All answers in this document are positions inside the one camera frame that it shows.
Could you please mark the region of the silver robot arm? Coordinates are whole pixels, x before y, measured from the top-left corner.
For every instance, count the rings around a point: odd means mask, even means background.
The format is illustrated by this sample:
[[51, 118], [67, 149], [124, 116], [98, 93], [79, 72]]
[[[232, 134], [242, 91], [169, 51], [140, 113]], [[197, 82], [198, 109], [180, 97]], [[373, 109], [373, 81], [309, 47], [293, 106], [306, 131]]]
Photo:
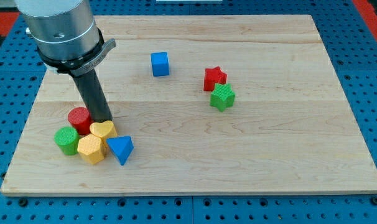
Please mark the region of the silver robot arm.
[[116, 47], [104, 41], [88, 0], [15, 0], [47, 67], [80, 77]]

